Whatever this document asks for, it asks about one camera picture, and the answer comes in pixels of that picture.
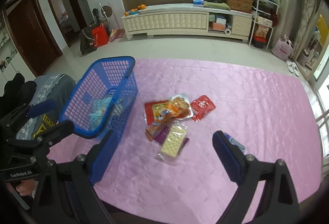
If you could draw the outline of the person's left hand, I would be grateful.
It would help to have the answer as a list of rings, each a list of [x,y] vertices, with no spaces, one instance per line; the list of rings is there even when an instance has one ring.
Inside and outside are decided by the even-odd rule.
[[[22,181],[19,185],[16,186],[16,191],[20,196],[32,196],[36,188],[36,183],[33,179],[28,179]]]

